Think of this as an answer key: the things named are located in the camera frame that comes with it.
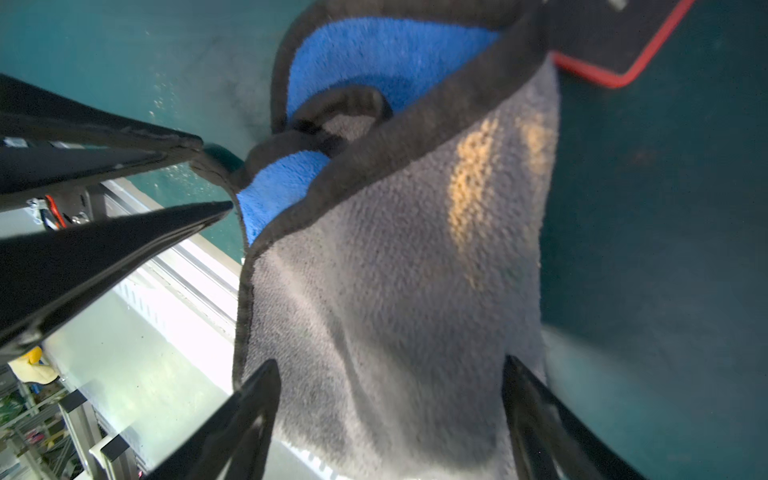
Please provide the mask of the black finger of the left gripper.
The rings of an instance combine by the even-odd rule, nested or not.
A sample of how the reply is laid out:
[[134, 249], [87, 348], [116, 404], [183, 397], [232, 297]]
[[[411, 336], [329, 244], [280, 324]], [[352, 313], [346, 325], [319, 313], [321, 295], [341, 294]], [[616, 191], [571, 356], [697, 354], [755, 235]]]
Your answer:
[[125, 215], [1, 242], [1, 357], [14, 360], [156, 255], [226, 217], [229, 201]]
[[1, 208], [47, 194], [184, 163], [202, 153], [193, 134], [108, 113], [3, 74]]

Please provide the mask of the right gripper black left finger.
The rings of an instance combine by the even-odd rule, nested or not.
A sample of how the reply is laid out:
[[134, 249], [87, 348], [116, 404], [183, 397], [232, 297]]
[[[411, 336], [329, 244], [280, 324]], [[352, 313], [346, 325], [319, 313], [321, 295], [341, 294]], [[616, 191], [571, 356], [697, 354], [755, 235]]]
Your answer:
[[150, 479], [261, 479], [281, 395], [278, 363], [265, 361]]

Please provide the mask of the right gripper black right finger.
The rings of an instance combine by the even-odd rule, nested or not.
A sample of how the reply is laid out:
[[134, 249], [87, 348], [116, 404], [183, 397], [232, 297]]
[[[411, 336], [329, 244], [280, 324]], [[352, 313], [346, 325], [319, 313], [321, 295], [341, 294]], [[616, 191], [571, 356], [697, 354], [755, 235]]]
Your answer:
[[518, 358], [505, 358], [502, 400], [520, 479], [641, 479]]

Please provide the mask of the grey blue wiping cloth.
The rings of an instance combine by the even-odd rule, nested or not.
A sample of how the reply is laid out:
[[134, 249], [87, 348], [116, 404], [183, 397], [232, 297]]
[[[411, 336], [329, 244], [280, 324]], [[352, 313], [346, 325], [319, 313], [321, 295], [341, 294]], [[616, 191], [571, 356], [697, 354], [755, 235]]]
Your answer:
[[543, 375], [539, 236], [559, 127], [540, 1], [317, 1], [271, 135], [194, 171], [237, 204], [232, 379], [352, 479], [513, 479], [510, 356]]

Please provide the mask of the red framed drawing tablet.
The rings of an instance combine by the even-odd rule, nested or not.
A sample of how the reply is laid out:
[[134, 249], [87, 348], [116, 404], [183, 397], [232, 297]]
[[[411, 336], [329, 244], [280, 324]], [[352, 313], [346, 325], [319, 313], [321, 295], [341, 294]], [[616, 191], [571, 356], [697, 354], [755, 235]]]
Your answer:
[[693, 4], [693, 0], [548, 1], [554, 62], [601, 87], [625, 87], [643, 72]]

